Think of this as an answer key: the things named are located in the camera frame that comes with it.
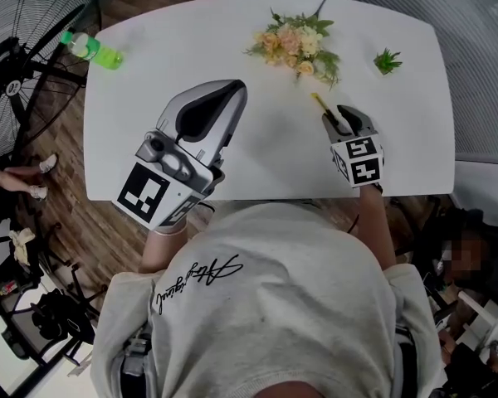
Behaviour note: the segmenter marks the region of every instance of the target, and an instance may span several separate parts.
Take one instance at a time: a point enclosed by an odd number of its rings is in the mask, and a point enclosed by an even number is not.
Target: green plant
[[[391,53],[386,47],[381,55],[376,55],[373,62],[383,75],[387,75],[402,64],[402,62],[395,60],[398,55],[400,55],[400,51]]]

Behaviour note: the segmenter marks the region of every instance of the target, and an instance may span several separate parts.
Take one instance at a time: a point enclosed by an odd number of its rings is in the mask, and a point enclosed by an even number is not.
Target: white sweatshirt
[[[327,398],[389,397],[395,293],[403,297],[419,396],[426,397],[441,358],[415,268],[383,272],[363,243],[315,211],[253,206],[211,223],[165,271],[113,278],[92,381],[101,397],[118,396],[116,357],[148,319],[152,396],[251,397],[304,381]]]

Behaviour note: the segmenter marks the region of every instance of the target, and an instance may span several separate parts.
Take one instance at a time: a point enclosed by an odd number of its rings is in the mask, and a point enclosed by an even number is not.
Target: bottle cap
[[[63,35],[61,36],[61,43],[68,44],[72,41],[73,36],[74,34],[72,34],[70,31],[63,32]]]

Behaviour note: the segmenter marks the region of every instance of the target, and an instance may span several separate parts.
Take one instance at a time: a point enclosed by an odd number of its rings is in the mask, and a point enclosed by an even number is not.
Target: forearm
[[[167,269],[173,257],[188,242],[186,220],[181,220],[172,229],[150,231],[140,261],[139,273],[156,273]]]
[[[360,188],[358,238],[364,242],[382,270],[397,263],[382,194],[376,187]]]

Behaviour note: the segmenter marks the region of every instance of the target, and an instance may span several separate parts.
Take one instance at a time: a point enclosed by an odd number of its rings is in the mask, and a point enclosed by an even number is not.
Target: beige cloth
[[[15,246],[15,260],[24,265],[29,265],[30,263],[27,262],[26,243],[35,239],[33,232],[29,228],[25,228],[21,232],[11,230],[9,237],[13,242],[13,246]]]

